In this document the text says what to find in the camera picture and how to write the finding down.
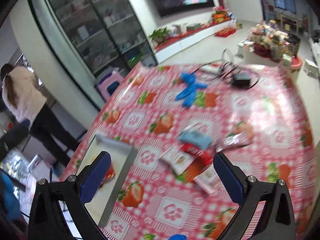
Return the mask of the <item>blue gloved right hand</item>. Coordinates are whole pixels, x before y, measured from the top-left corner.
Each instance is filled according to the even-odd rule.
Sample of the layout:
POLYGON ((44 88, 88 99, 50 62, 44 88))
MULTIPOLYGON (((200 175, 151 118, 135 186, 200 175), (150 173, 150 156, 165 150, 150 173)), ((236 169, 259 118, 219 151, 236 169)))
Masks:
POLYGON ((169 237, 168 240, 187 240, 187 237, 182 234, 175 234, 175 235, 169 237))

